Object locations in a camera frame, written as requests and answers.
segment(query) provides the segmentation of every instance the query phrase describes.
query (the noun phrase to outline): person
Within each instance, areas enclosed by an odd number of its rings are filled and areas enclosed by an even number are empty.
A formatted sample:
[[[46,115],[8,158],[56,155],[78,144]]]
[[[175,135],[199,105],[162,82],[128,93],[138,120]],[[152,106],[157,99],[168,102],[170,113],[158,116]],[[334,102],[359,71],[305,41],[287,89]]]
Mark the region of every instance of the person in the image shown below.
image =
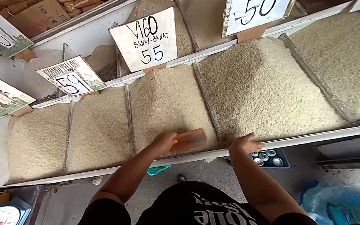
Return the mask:
[[[151,144],[121,166],[93,196],[79,225],[131,224],[124,204],[132,197],[149,166],[170,150],[175,132],[158,135]],[[230,159],[247,203],[239,203],[221,190],[197,181],[180,182],[164,190],[137,221],[142,224],[283,225],[316,224],[275,180],[248,156],[261,151],[254,133],[229,146]]]

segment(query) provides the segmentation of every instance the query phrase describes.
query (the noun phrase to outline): hand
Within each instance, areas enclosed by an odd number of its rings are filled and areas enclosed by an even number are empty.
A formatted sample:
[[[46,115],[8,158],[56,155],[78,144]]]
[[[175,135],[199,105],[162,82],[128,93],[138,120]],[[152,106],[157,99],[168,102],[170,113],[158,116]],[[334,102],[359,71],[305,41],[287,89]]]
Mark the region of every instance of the hand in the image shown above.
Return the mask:
[[[265,144],[251,141],[254,138],[255,138],[255,133],[249,133],[246,136],[242,136],[234,139],[231,142],[229,151],[231,151],[232,149],[240,149],[240,148],[246,151],[247,153],[261,151],[262,148],[265,147]]]
[[[172,146],[177,143],[177,140],[174,140],[176,135],[176,132],[160,133],[155,137],[151,144],[148,145],[148,148],[157,156],[163,153],[167,153],[172,148]]]

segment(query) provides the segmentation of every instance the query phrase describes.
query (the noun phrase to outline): green cloth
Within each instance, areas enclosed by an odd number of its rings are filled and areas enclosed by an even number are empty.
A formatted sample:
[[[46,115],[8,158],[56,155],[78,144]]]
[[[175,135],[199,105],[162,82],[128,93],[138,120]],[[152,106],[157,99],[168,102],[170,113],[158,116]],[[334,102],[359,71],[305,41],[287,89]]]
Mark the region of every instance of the green cloth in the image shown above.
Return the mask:
[[[171,167],[172,165],[166,165],[166,166],[157,166],[157,167],[151,167],[147,170],[147,174],[153,176],[157,175],[159,172]]]

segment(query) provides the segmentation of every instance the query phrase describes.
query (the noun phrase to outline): weighing scale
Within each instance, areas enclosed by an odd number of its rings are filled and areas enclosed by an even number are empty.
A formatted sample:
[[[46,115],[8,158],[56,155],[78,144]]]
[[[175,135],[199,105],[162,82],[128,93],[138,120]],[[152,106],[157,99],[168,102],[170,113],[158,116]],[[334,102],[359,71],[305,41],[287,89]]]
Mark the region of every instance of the weighing scale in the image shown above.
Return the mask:
[[[0,203],[0,225],[23,225],[31,206],[18,197]]]

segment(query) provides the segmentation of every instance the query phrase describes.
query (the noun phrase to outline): scale dial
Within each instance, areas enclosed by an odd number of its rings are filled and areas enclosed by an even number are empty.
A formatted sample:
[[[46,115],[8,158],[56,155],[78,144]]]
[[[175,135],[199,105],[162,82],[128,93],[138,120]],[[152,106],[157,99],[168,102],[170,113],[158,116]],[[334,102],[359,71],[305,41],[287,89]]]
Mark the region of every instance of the scale dial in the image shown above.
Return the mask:
[[[0,225],[17,225],[20,219],[20,211],[13,206],[0,207]]]

